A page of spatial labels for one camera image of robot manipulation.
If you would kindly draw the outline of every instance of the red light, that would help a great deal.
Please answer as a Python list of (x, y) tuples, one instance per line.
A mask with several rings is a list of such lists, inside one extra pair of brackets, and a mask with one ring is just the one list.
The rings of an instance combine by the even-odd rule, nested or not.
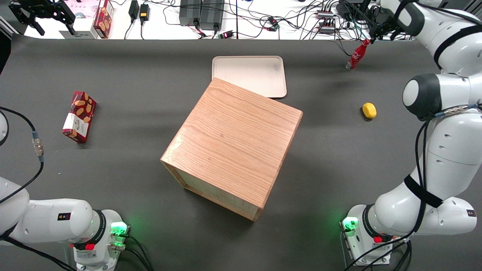
[(382, 238), (380, 236), (375, 236), (373, 238), (373, 242), (375, 242), (375, 244), (378, 244), (378, 243), (381, 243), (383, 242)]

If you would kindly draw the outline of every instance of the green light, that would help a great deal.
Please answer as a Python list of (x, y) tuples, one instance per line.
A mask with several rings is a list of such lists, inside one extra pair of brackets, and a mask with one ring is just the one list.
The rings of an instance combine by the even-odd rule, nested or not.
[(355, 230), (357, 224), (358, 218), (356, 217), (347, 217), (343, 220), (343, 226), (345, 227), (346, 231)]
[(127, 224), (124, 222), (114, 222), (110, 225), (111, 234), (125, 234), (127, 233)]

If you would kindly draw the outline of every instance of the white table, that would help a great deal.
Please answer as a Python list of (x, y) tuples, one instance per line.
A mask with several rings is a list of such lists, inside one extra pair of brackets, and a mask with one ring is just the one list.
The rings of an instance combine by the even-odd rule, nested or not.
[[(114, 18), (112, 22), (112, 28), (110, 32), (109, 39), (124, 39), (124, 35), (126, 30), (128, 29), (129, 25), (131, 24), (131, 20), (129, 15), (127, 14), (129, 10), (131, 1), (126, 0), (124, 4), (119, 5), (117, 3), (112, 2), (112, 6), (115, 9)], [(176, 1), (175, 5), (178, 6), (180, 3), (179, 0)], [(223, 16), (223, 25), (222, 29), (219, 33), (223, 33), (228, 30), (236, 31), (236, 16), (231, 13), (230, 6), (228, 3), (233, 5), (236, 4), (236, 0), (226, 0), (226, 4), (224, 7), (224, 16)], [(189, 29), (186, 26), (173, 26), (166, 23), (166, 20), (170, 24), (179, 24), (179, 7), (168, 7), (166, 8), (169, 3), (152, 3), (147, 2), (150, 6), (150, 17), (149, 21), (144, 23), (143, 27), (143, 37), (146, 40), (194, 40), (200, 37), (199, 34), (195, 33), (193, 30)], [(259, 21), (252, 20), (247, 21), (246, 19), (241, 18), (241, 16), (252, 17), (246, 9), (250, 6), (249, 10), (252, 12), (253, 15), (256, 15), (256, 12), (262, 14), (269, 14), (272, 16), (282, 16), (282, 17), (293, 17), (295, 13), (289, 11), (299, 11), (301, 8), (310, 4), (310, 0), (305, 2), (298, 2), (297, 0), (253, 0), (253, 1), (244, 1), (238, 0), (238, 28), (239, 32), (250, 35), (256, 36), (260, 33), (259, 28), (253, 26), (253, 23), (256, 26), (260, 26)], [(336, 13), (335, 10), (336, 4), (332, 6), (332, 12)], [(235, 6), (231, 6), (233, 12), (236, 12)], [(305, 29), (312, 29), (313, 26), (316, 25), (318, 19), (315, 16), (316, 10), (318, 8), (312, 9), (307, 13), (307, 20), (306, 26), (303, 26)], [(336, 27), (339, 26), (340, 18), (336, 17)], [(59, 30), (66, 30), (65, 25), (62, 23), (55, 21), (53, 19), (37, 19), (38, 23), (44, 28), (45, 35), (41, 36), (38, 32), (32, 28), (28, 27), (25, 31), (26, 36), (34, 37), (34, 38), (42, 38), (42, 39), (63, 39), (64, 37), (58, 32)], [(293, 24), (296, 24), (296, 18), (289, 19)], [(299, 23), (303, 21), (303, 15), (299, 17)], [(213, 31), (204, 31), (206, 35), (213, 35)], [(257, 37), (257, 39), (263, 40), (299, 40), (300, 36), (303, 38), (308, 34), (307, 31), (303, 31), (301, 29), (294, 29), (290, 27), (286, 22), (280, 22), (280, 29), (276, 32), (271, 32), (267, 30), (263, 30), (261, 34)], [(353, 30), (341, 30), (339, 34), (342, 39), (349, 40), (356, 36), (360, 36), (360, 33), (355, 33)], [(363, 30), (363, 35), (368, 36), (368, 30)], [(335, 39), (334, 35), (325, 35), (325, 34), (315, 34), (311, 36), (316, 40), (333, 40)], [(134, 22), (133, 27), (128, 33), (127, 39), (129, 40), (140, 40), (141, 39), (141, 24), (139, 19)], [(239, 35), (239, 39), (252, 39), (250, 37)]]

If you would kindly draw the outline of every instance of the wooden box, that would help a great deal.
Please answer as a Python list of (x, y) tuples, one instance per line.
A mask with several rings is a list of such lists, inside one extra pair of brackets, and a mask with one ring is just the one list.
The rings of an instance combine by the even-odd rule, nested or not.
[(184, 188), (256, 221), (302, 115), (214, 78), (161, 162)]

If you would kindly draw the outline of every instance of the cookie package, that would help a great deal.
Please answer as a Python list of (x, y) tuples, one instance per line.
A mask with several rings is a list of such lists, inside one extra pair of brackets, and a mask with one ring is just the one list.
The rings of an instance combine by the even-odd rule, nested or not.
[(110, 1), (101, 0), (94, 20), (94, 29), (99, 34), (100, 38), (107, 39), (109, 37), (113, 16), (114, 8)]
[(74, 92), (72, 106), (62, 128), (62, 133), (77, 143), (85, 143), (89, 135), (97, 103), (84, 91)]

